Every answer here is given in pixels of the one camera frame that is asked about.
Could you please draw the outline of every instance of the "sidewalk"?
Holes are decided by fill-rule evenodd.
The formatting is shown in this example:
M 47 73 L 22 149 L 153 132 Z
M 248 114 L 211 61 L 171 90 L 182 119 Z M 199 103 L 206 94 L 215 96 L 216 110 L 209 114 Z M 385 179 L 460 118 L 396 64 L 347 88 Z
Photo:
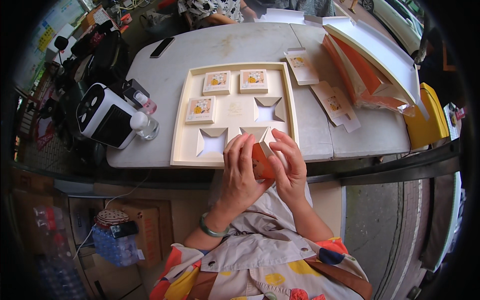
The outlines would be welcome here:
M 339 0 L 334 0 L 336 4 L 338 4 L 348 15 L 356 22 L 358 20 L 362 20 L 371 27 L 375 28 L 376 30 L 380 31 L 382 34 L 384 34 L 387 38 L 391 39 L 394 43 L 395 40 L 394 38 L 388 33 L 388 31 L 383 27 L 383 25 L 375 19 L 374 16 L 372 16 L 368 11 L 366 11 L 363 6 L 361 5 L 361 0 L 359 0 L 359 3 L 355 5 L 353 10 L 356 13 L 352 13 L 349 9 L 349 7 L 352 5 L 352 0 L 345 0 L 345 2 L 342 4 L 340 3 Z

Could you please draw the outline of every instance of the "car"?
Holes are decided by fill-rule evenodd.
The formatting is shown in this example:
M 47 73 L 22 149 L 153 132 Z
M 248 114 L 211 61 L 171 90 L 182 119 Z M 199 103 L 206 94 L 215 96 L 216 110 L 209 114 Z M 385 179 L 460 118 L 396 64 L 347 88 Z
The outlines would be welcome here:
M 362 0 L 361 5 L 389 30 L 398 45 L 414 57 L 420 47 L 423 25 L 398 0 Z

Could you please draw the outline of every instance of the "green bracelet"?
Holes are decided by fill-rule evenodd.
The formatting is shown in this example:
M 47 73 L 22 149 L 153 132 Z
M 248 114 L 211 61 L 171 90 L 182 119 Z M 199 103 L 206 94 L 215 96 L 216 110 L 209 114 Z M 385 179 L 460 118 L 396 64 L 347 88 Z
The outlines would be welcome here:
M 215 231 L 212 231 L 210 230 L 207 225 L 205 225 L 205 216 L 207 215 L 208 213 L 204 213 L 201 217 L 200 217 L 200 222 L 199 222 L 199 225 L 200 225 L 200 229 L 205 232 L 206 234 L 208 234 L 209 236 L 211 237 L 214 237 L 214 238 L 221 238 L 221 237 L 224 237 L 227 235 L 228 231 L 230 230 L 230 226 L 227 226 L 227 229 L 225 229 L 224 231 L 222 232 L 215 232 Z

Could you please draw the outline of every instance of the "smartphone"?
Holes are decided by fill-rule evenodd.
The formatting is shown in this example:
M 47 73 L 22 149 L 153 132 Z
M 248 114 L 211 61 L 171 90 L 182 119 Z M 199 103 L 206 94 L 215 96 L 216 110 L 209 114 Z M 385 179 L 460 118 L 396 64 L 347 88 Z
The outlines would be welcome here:
M 156 59 L 160 57 L 160 55 L 162 55 L 165 49 L 167 49 L 170 46 L 170 44 L 173 42 L 174 39 L 175 39 L 174 37 L 167 37 L 166 39 L 164 39 L 160 43 L 160 45 L 158 45 L 158 47 L 152 52 L 152 54 L 150 54 L 150 58 Z
M 110 226 L 110 230 L 112 230 L 113 237 L 118 239 L 132 234 L 137 234 L 138 226 L 135 221 L 128 221 L 117 225 L 112 225 Z

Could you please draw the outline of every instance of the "plastic wrap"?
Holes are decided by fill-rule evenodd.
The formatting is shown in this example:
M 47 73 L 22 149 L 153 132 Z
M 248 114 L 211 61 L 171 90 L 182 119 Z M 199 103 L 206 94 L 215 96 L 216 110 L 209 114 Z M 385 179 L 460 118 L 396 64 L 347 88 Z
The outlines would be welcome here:
M 62 211 L 54 206 L 34 208 L 45 257 L 37 259 L 44 287 L 53 299 L 89 299 L 68 246 Z

